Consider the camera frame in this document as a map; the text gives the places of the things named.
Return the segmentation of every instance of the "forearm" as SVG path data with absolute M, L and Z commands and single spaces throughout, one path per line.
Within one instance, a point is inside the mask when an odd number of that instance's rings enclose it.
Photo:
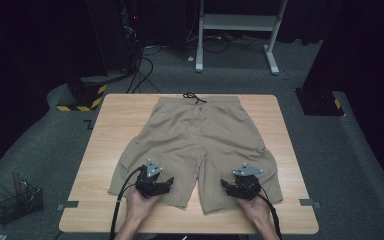
M 256 220 L 253 223 L 264 240 L 279 240 L 276 230 L 270 220 Z
M 132 240 L 139 225 L 140 221 L 127 219 L 121 225 L 121 228 L 114 240 Z

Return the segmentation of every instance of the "pen holder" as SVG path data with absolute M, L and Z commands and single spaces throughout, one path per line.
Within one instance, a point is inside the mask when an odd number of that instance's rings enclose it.
M 43 211 L 43 192 L 38 187 L 26 187 L 13 197 L 0 201 L 0 223 L 5 224 L 36 211 Z

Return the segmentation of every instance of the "metal frame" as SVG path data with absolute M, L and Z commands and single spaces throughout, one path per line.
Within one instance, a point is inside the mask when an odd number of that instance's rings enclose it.
M 203 32 L 204 29 L 217 30 L 245 30 L 245 31 L 270 31 L 270 41 L 264 45 L 264 53 L 270 65 L 273 75 L 279 74 L 276 60 L 273 55 L 273 46 L 282 23 L 283 13 L 285 12 L 288 0 L 282 0 L 280 9 L 275 16 L 257 16 L 257 15 L 225 15 L 225 14 L 204 14 L 204 1 L 201 0 L 199 13 L 199 35 L 198 48 L 196 52 L 196 72 L 204 70 L 204 51 L 203 51 Z

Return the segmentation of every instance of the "wrist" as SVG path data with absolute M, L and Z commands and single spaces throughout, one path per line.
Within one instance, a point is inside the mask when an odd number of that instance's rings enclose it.
M 269 219 L 254 221 L 258 232 L 263 236 L 265 240 L 278 240 L 276 230 Z

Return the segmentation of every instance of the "hand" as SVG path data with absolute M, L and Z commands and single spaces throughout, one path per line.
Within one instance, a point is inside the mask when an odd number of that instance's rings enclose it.
M 263 190 L 260 191 L 260 195 L 265 195 Z M 250 201 L 240 198 L 236 198 L 236 200 L 242 207 L 245 216 L 254 224 L 265 240 L 279 239 L 270 221 L 270 208 L 261 197 L 256 196 Z
M 160 195 L 152 196 L 149 199 L 142 197 L 140 192 L 134 187 L 127 197 L 127 216 L 126 221 L 121 225 L 115 240 L 130 240 L 136 233 L 140 224 L 145 220 L 152 207 L 160 199 Z

